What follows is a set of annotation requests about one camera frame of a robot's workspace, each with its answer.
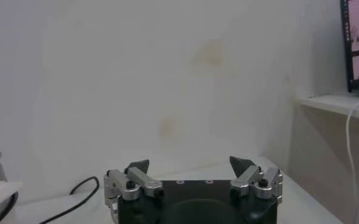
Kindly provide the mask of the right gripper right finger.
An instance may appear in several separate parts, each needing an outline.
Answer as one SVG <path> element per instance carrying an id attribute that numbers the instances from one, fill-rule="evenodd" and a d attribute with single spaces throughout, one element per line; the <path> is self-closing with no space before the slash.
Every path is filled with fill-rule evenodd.
<path id="1" fill-rule="evenodd" d="M 281 200 L 283 194 L 283 174 L 272 167 L 266 171 L 249 159 L 231 156 L 230 165 L 236 178 L 230 181 L 230 187 L 239 197 L 248 196 L 252 191 L 261 200 Z"/>

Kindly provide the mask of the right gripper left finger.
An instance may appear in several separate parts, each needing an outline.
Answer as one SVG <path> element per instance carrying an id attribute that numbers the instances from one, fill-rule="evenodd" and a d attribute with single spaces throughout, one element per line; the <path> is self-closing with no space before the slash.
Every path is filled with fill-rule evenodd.
<path id="1" fill-rule="evenodd" d="M 115 201 L 121 197 L 125 201 L 134 201 L 141 195 L 161 199 L 163 182 L 147 175 L 149 160 L 130 163 L 124 171 L 108 170 L 104 175 L 104 197 Z"/>

